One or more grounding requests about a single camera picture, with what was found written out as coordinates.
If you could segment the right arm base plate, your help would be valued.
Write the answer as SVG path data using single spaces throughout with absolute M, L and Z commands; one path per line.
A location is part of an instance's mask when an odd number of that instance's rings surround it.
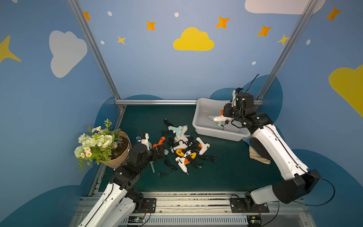
M 232 197 L 230 206 L 232 213 L 269 213 L 266 203 L 258 205 L 246 198 Z

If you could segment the white glue gun orange trigger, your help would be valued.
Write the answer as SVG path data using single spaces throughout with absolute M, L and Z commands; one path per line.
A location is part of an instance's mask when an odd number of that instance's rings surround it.
M 220 116 L 214 116 L 214 115 L 209 115 L 209 118 L 210 119 L 213 119 L 213 118 L 217 118 L 219 121 L 231 121 L 232 120 L 232 118 L 231 117 L 226 117 L 226 116 L 224 116 L 224 110 L 220 110 L 220 112 L 221 112 L 221 115 Z

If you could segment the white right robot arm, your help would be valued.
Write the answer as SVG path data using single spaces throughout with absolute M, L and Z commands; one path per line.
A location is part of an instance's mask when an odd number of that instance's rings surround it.
M 277 165 L 283 181 L 245 194 L 247 210 L 268 202 L 288 204 L 309 194 L 320 179 L 317 170 L 310 170 L 289 148 L 266 113 L 257 112 L 253 95 L 238 88 L 224 107 L 223 116 L 231 123 L 240 122 L 251 134 L 250 145 L 264 158 Z

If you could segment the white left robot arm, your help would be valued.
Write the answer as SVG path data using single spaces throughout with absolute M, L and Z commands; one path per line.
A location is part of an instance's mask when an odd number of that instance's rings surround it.
M 132 189 L 150 162 L 164 158 L 164 145 L 148 148 L 138 143 L 129 151 L 126 163 L 119 166 L 103 195 L 79 224 L 80 227 L 117 227 L 134 211 L 140 210 L 144 195 Z

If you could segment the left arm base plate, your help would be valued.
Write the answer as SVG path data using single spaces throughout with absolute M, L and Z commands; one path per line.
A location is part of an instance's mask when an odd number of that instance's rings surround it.
M 136 208 L 133 213 L 155 213 L 156 212 L 156 198 L 144 198 L 143 201 L 138 201 L 136 203 Z

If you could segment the light mint glue gun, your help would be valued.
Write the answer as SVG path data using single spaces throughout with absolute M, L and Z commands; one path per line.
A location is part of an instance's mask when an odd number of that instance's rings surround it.
M 219 128 L 222 128 L 222 130 L 224 130 L 224 121 L 219 121 L 216 117 L 210 119 L 210 121 L 215 122 Z

